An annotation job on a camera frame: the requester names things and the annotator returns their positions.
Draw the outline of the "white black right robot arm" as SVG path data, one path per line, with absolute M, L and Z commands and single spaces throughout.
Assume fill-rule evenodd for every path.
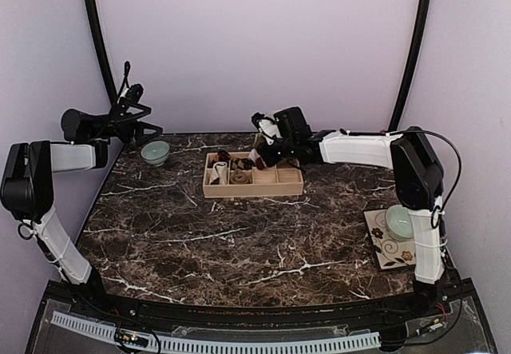
M 446 269 L 443 216 L 452 194 L 444 191 L 444 169 L 428 140 L 436 133 L 417 126 L 389 133 L 313 133 L 297 106 L 255 113 L 251 121 L 263 137 L 255 150 L 268 167 L 295 160 L 299 165 L 347 163 L 392 170 L 398 200 L 413 228 L 415 280 L 430 285 L 440 280 Z

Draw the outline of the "pink patterned long sock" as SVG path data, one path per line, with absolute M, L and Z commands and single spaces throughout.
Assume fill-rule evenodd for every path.
M 259 154 L 257 152 L 256 149 L 252 149 L 249 153 L 249 156 L 248 158 L 253 162 L 253 163 L 256 163 L 257 160 L 259 159 Z

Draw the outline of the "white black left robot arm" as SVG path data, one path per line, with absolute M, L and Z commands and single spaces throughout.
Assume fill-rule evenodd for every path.
M 63 280 L 87 284 L 93 266 L 79 253 L 62 226 L 55 206 L 53 175 L 106 167 L 109 141 L 143 145 L 163 129 L 144 122 L 152 110 L 140 103 L 143 87 L 124 87 L 109 112 L 92 115 L 68 109 L 61 118 L 63 142 L 34 141 L 10 147 L 1 181 L 1 203 L 18 221 L 24 240 L 36 240 Z

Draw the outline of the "beige striped cuff sock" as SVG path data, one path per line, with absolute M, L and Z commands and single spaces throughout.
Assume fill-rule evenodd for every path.
M 261 157 L 257 157 L 255 160 L 255 167 L 258 170 L 264 170 L 266 168 L 266 165 Z

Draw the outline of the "wooden compartment organizer box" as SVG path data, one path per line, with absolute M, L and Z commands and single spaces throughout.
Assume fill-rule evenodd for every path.
M 232 158 L 248 157 L 248 152 L 230 152 Z M 281 161 L 277 165 L 258 170 L 251 170 L 252 183 L 249 185 L 232 185 L 230 183 L 231 160 L 228 162 L 228 183 L 226 185 L 210 185 L 209 178 L 212 166 L 216 162 L 216 153 L 209 153 L 204 163 L 203 193 L 206 198 L 231 197 L 281 197 L 299 196 L 303 194 L 304 179 L 297 161 Z

